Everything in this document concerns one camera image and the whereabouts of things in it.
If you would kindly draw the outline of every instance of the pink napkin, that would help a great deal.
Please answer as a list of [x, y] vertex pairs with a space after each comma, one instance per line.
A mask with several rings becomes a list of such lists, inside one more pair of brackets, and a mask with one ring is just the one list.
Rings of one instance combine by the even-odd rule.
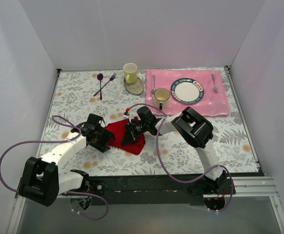
[[[214, 83], [211, 78], [214, 74], [216, 80], [217, 93], [213, 92]], [[220, 71], [203, 71], [203, 70], [146, 70], [146, 104], [154, 105], [152, 89], [154, 88], [153, 75], [156, 75], [155, 87], [165, 88], [170, 92], [169, 105], [163, 111], [173, 116], [184, 110], [185, 107], [190, 106], [202, 116], [228, 116], [230, 115], [230, 105], [226, 97], [224, 86], [222, 83]], [[204, 88], [204, 96], [199, 102], [186, 105], [177, 102], [171, 95], [172, 83], [180, 78], [191, 78], [197, 80]], [[151, 108], [152, 113], [161, 115], [160, 112]]]

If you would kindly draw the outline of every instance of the cork coaster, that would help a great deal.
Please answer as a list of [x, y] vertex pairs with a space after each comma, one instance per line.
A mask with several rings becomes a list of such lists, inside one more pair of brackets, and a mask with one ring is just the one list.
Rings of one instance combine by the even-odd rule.
[[123, 81], [124, 87], [128, 90], [128, 92], [135, 95], [139, 95], [144, 92], [144, 83], [139, 77], [137, 78], [137, 82], [134, 84], [127, 84], [125, 79], [123, 79]]

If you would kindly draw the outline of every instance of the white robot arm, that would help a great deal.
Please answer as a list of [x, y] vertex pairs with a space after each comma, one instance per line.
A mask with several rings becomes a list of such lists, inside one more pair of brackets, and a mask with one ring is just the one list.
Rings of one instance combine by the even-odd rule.
[[[140, 120], [131, 120], [126, 124], [126, 134], [122, 145], [133, 143], [139, 139], [140, 134], [149, 131], [156, 135], [163, 119], [156, 118], [145, 106], [137, 111]], [[90, 114], [88, 121], [78, 125], [82, 136], [55, 147], [40, 158], [31, 157], [27, 160], [23, 176], [20, 180], [19, 194], [45, 206], [51, 205], [59, 194], [73, 189], [84, 188], [89, 175], [83, 171], [71, 170], [59, 175], [58, 169], [73, 157], [79, 150], [88, 144], [100, 150], [107, 151], [106, 144], [114, 135], [101, 126], [102, 117]], [[160, 128], [160, 135], [177, 130], [185, 141], [193, 146], [202, 161], [204, 170], [219, 165], [213, 147], [213, 127], [200, 114], [192, 108], [186, 108], [182, 113], [168, 117]], [[68, 135], [67, 139], [77, 135], [76, 130]], [[220, 167], [212, 169], [206, 174], [205, 179], [212, 187], [212, 191], [221, 188], [227, 174]]]

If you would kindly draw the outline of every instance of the spoon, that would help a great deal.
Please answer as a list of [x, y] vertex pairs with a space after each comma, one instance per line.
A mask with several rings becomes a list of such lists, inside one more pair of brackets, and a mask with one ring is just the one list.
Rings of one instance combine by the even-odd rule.
[[[110, 81], [114, 80], [115, 77], [116, 77], [116, 73], [114, 73], [114, 74], [112, 75], [112, 77], [109, 79], [109, 81], [108, 81], [105, 85], [107, 85]], [[99, 93], [99, 91], [101, 91], [101, 89], [98, 90], [93, 96], [95, 97], [95, 96]]]
[[102, 74], [102, 73], [99, 73], [97, 77], [98, 77], [98, 80], [100, 81], [100, 100], [102, 100], [101, 81], [102, 81], [102, 79], [103, 79], [103, 74]]
[[218, 90], [217, 90], [217, 86], [216, 86], [216, 82], [215, 82], [215, 76], [214, 76], [214, 74], [211, 74], [211, 78], [212, 78], [212, 81], [214, 82], [213, 91], [214, 91], [214, 93], [217, 93], [217, 92], [218, 92]]
[[155, 91], [156, 91], [156, 89], [155, 89], [155, 78], [156, 78], [156, 75], [153, 75], [154, 89], [152, 89], [152, 94], [154, 94]]

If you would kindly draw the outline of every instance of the white wall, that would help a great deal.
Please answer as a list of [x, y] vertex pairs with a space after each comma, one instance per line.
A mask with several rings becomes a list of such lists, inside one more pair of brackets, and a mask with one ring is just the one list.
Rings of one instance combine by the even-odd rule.
[[[18, 0], [0, 0], [0, 156], [14, 143], [40, 139], [56, 69]], [[20, 146], [3, 161], [3, 177], [16, 188], [25, 160], [37, 145]], [[14, 194], [0, 183], [0, 234], [5, 233]]]
[[261, 166], [274, 176], [284, 209], [284, 0], [267, 0], [232, 73]]
[[20, 0], [61, 69], [230, 65], [264, 0]]

